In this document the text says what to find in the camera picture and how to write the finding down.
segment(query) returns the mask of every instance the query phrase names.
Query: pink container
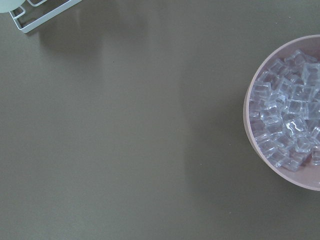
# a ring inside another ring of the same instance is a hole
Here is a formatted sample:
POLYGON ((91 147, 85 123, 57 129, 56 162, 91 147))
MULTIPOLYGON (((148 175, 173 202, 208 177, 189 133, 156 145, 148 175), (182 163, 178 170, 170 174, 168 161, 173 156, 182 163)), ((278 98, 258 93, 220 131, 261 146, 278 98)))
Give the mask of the pink container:
POLYGON ((274 62, 274 60, 278 58, 286 58, 294 53, 295 50, 300 49, 307 55, 316 57, 320 60, 320 35, 311 35, 311 36, 304 36, 295 40, 292 40, 273 53, 271 53, 261 64, 261 66, 256 71, 253 79, 250 83, 250 86, 246 92, 245 99, 244 99, 244 106, 243 106, 243 122, 245 132, 249 138, 251 145, 253 146, 256 153, 259 155, 260 158, 277 174, 279 174, 284 179, 288 180, 289 182, 296 184, 300 187, 320 191, 320 166, 314 166, 310 163, 307 163, 306 166, 299 169, 297 172, 289 171, 283 167, 275 167, 273 166, 267 158, 263 155, 258 147, 255 138, 253 136, 250 121, 249 121, 249 100, 250 94, 252 91, 253 84, 260 74, 267 69, 267 67, 274 62))

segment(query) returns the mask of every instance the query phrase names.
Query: tabletop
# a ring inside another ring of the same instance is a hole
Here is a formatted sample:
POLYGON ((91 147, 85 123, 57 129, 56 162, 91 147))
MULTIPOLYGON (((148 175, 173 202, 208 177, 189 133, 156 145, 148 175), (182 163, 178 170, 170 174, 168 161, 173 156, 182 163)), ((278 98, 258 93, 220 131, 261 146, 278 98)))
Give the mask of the tabletop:
POLYGON ((83 0, 0 14, 0 239, 319 239, 320 195, 255 153, 263 60, 317 0, 83 0))

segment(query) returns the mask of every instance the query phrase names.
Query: white object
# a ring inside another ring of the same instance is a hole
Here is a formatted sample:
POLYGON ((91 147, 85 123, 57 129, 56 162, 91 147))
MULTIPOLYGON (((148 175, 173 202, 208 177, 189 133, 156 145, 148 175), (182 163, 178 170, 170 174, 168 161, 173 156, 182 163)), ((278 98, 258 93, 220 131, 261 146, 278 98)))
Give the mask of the white object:
POLYGON ((20 7, 25 0, 0 0, 0 13, 8 13, 20 7))
MULTIPOLYGON (((47 0, 42 0, 37 4, 34 4, 32 0, 27 0, 26 4, 30 4, 32 7, 34 8, 40 8, 41 4, 43 4, 44 2, 46 2, 47 0)), ((46 21, 48 21, 49 19, 52 19, 53 17, 55 17, 56 15, 62 13, 63 11, 67 10, 68 8, 72 7, 73 5, 81 2, 82 0, 69 0, 63 4, 61 4, 60 6, 58 6, 57 8, 53 9, 52 11, 44 14, 43 16, 41 16, 40 18, 36 19, 35 21, 25 25, 25 26, 21 26, 20 22, 19 22, 19 17, 15 15, 15 13, 13 11, 10 11, 10 15, 13 18, 15 25, 17 26, 17 28, 19 30, 21 30, 23 33, 28 33, 31 30, 35 29, 36 27, 38 27, 39 25, 45 23, 46 21)))

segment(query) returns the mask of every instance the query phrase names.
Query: white wire rack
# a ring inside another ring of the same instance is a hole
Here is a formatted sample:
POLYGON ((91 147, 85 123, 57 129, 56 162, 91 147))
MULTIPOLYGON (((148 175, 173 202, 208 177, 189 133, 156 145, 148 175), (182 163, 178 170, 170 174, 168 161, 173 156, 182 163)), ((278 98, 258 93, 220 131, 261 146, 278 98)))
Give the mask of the white wire rack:
POLYGON ((17 28, 28 33, 82 0, 26 0, 10 12, 17 28))

